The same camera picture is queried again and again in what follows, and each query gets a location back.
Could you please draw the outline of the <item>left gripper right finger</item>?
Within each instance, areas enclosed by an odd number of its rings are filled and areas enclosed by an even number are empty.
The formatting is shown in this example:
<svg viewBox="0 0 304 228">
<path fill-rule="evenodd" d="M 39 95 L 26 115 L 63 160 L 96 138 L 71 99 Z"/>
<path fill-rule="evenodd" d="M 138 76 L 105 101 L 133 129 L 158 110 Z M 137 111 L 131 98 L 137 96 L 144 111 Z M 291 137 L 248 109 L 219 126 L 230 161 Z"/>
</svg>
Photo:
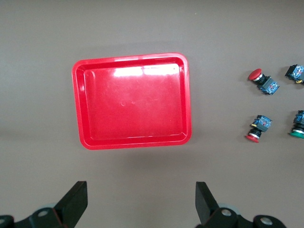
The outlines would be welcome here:
<svg viewBox="0 0 304 228">
<path fill-rule="evenodd" d="M 237 214 L 229 208 L 221 208 L 205 182 L 196 182 L 195 207 L 200 219 L 197 228 L 237 227 Z"/>
</svg>

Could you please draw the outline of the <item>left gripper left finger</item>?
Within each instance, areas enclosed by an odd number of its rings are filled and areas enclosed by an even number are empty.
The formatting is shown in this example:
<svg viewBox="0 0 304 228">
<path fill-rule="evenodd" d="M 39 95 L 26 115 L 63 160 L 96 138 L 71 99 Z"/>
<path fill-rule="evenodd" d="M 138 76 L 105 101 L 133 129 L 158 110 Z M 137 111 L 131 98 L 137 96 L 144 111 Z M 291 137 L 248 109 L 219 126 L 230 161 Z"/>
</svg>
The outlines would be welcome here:
<svg viewBox="0 0 304 228">
<path fill-rule="evenodd" d="M 74 228 L 88 205 L 87 182 L 78 181 L 52 208 L 35 211 L 16 228 Z"/>
</svg>

